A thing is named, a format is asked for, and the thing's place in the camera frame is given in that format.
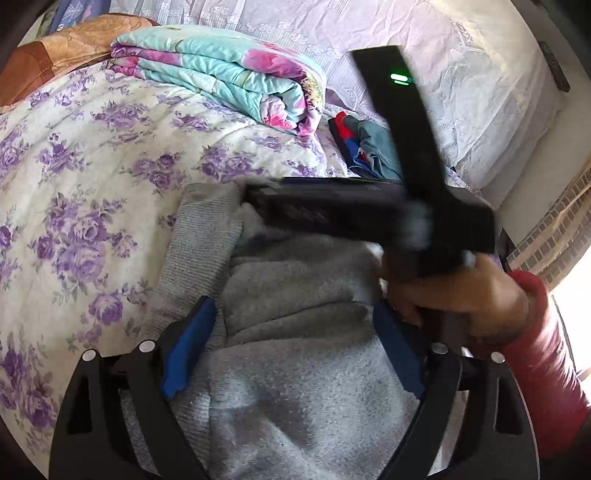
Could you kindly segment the red sleeved right forearm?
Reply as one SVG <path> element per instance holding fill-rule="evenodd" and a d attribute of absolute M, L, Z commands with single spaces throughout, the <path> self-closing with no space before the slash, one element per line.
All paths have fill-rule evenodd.
<path fill-rule="evenodd" d="M 538 452 L 543 459 L 564 454 L 590 414 L 556 317 L 549 313 L 543 282 L 529 272 L 509 276 L 533 298 L 531 324 L 518 338 L 504 345 L 478 345 L 477 357 L 497 351 L 504 355 L 520 386 L 532 420 Z"/>

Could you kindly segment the right hand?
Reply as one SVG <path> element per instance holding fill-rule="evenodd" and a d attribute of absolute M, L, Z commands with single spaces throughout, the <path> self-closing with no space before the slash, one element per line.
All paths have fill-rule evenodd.
<path fill-rule="evenodd" d="M 530 298 L 487 255 L 472 266 L 429 278 L 405 280 L 399 263 L 386 254 L 381 277 L 388 283 L 387 298 L 401 318 L 416 326 L 423 323 L 421 309 L 465 314 L 468 337 L 477 343 L 513 340 L 529 324 Z"/>

